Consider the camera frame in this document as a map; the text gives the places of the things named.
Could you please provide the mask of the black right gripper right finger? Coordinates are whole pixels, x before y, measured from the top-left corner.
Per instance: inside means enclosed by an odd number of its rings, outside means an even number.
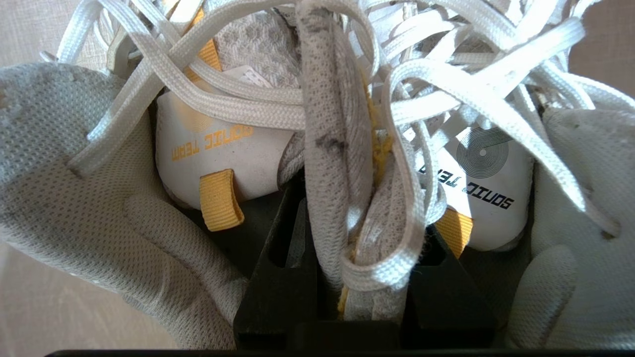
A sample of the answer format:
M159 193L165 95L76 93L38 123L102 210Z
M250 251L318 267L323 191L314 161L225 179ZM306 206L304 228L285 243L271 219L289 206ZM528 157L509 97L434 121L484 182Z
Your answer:
M410 274L401 325L404 348L489 348L497 320L434 225Z

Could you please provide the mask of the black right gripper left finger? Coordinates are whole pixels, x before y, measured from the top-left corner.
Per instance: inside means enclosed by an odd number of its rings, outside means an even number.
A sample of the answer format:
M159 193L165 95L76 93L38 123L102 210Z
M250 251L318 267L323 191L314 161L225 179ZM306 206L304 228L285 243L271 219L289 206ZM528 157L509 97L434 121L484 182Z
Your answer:
M276 217L233 322L238 348L285 348L318 314L318 263L304 174L283 188Z

